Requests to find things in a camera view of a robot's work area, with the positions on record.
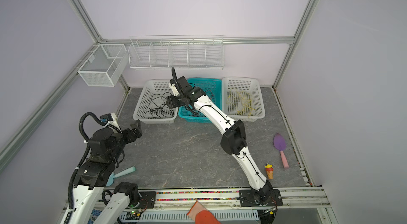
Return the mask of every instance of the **white wire basket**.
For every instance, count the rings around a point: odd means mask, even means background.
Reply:
[[[245,77],[223,78],[222,111],[236,120],[264,118],[266,112],[258,81]]]
[[[223,38],[140,39],[130,37],[130,68],[223,69]]]
[[[178,108],[169,111],[169,108],[165,107],[165,97],[172,95],[169,82],[170,79],[155,79],[149,80],[145,83],[135,107],[133,119],[140,120],[147,124],[174,123],[174,120],[177,117]],[[165,109],[159,113],[151,111],[160,106],[165,107]],[[168,116],[167,114],[163,115],[164,112],[173,113],[173,116],[170,118],[160,118],[161,116]]]
[[[128,63],[123,44],[99,44],[78,73],[88,86],[115,86]]]

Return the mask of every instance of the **white plastic basket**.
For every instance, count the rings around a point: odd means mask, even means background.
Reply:
[[[115,86],[129,62],[124,44],[99,44],[78,73],[88,86]]]
[[[245,77],[223,78],[222,111],[236,120],[264,118],[266,112],[258,81]]]
[[[164,94],[169,92],[172,94],[172,90],[169,86],[170,79],[155,79],[149,80],[145,83],[143,90],[141,91],[140,98],[134,110],[133,119],[140,120],[147,124],[153,123],[174,123],[177,117],[178,108],[174,108],[174,116],[172,118],[153,118],[150,110],[150,102],[154,94]]]

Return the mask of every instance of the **teal handle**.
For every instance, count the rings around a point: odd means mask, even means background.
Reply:
[[[121,171],[120,173],[115,174],[113,177],[117,178],[117,177],[120,177],[120,176],[127,175],[129,173],[133,173],[134,171],[135,171],[135,166],[132,166],[132,167],[130,167],[128,169],[125,169],[125,170]]]

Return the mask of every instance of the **cable tie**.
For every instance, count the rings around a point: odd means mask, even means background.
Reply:
[[[106,122],[106,124],[104,125],[104,127],[107,127],[110,123],[111,123],[111,122],[108,120],[108,121]]]

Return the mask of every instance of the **ice cream cone toy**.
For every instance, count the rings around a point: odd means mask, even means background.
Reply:
[[[267,176],[269,177],[269,179],[272,179],[273,178],[273,165],[267,164],[264,167],[266,168]]]

